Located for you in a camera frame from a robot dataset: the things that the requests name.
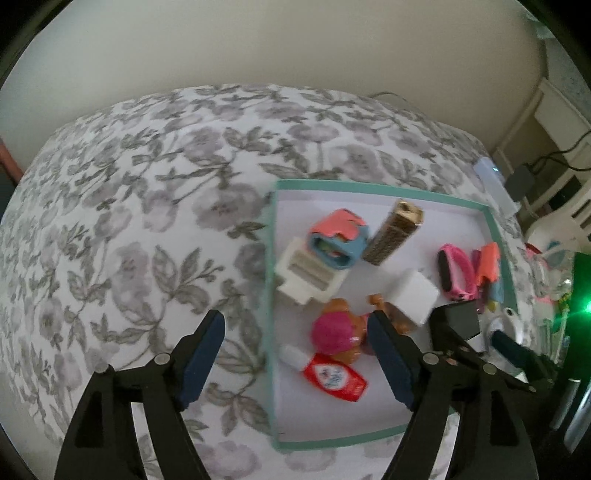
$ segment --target wall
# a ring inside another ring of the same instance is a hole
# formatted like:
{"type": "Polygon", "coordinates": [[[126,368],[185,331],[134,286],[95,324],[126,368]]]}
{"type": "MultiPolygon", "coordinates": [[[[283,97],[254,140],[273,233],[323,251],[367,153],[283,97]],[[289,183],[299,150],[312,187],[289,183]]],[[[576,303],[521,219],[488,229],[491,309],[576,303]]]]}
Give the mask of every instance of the wall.
{"type": "Polygon", "coordinates": [[[74,0],[0,90],[26,167],[120,100],[222,82],[393,90],[490,149],[533,94],[540,44],[515,0],[74,0]]]}

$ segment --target floral tablecloth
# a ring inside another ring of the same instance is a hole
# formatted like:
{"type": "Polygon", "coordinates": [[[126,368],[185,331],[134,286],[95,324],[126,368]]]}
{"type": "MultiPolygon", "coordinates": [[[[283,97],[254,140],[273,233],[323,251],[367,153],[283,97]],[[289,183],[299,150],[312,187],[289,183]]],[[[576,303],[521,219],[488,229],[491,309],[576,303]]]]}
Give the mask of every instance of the floral tablecloth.
{"type": "MultiPolygon", "coordinates": [[[[210,474],[379,479],[399,436],[313,452],[271,447],[258,313],[269,193],[277,179],[354,180],[497,211],[472,170],[483,155],[477,139],[422,113],[331,90],[203,86],[79,118],[47,141],[2,218],[1,367],[59,445],[98,363],[143,365],[217,308],[226,340],[184,413],[210,474]]],[[[528,320],[521,231],[497,221],[528,320]]],[[[161,478],[141,408],[134,414],[146,470],[161,478]]],[[[445,475],[456,431],[451,416],[433,478],[445,475]]]]}

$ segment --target pink wristband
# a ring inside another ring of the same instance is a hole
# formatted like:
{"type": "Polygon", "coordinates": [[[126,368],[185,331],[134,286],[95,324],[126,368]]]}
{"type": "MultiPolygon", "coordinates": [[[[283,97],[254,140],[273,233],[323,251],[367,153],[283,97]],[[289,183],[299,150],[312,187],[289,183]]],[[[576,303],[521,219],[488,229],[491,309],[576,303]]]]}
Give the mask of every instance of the pink wristband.
{"type": "Polygon", "coordinates": [[[437,254],[437,265],[441,288],[448,299],[466,301],[476,298],[476,273],[464,250],[452,244],[443,245],[437,254]],[[452,263],[455,263],[462,271],[466,285],[464,288],[459,283],[452,263]]]}

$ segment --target tray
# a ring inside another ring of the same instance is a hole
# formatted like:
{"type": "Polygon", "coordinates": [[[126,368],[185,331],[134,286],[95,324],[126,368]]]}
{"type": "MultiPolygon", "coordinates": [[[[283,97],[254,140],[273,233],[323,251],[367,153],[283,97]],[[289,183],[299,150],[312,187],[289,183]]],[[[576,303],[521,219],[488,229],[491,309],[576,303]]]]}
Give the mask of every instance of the tray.
{"type": "MultiPolygon", "coordinates": [[[[411,412],[392,394],[384,373],[373,356],[362,355],[352,366],[368,381],[361,399],[350,403],[333,398],[310,385],[303,376],[277,358],[277,345],[291,343],[311,349],[309,331],[322,305],[311,301],[295,307],[275,292],[274,263],[294,236],[305,237],[309,227],[338,209],[348,208],[361,216],[371,234],[379,228],[399,198],[423,208],[424,223],[380,267],[357,262],[341,286],[356,314],[370,312],[366,296],[387,294],[397,275],[407,268],[420,269],[438,285],[436,255],[451,242],[466,252],[495,241],[501,249],[505,306],[517,310],[509,264],[496,222],[487,205],[422,190],[331,180],[280,180],[274,193],[272,240],[267,249],[266,308],[267,351],[271,378],[271,431],[278,450],[340,447],[378,440],[401,433],[411,412]]],[[[441,295],[436,306],[448,301],[441,295]]],[[[428,326],[411,334],[422,351],[431,349],[428,326]]]]}

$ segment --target glue bottle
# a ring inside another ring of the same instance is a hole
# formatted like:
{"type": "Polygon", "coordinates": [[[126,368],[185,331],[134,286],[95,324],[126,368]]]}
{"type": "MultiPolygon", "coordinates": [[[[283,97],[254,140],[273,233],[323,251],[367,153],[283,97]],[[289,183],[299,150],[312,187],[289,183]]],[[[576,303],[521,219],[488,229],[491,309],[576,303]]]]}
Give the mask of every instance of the glue bottle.
{"type": "Polygon", "coordinates": [[[346,401],[358,401],[368,383],[351,367],[322,353],[308,353],[293,345],[282,345],[279,358],[295,368],[315,387],[346,401]]]}

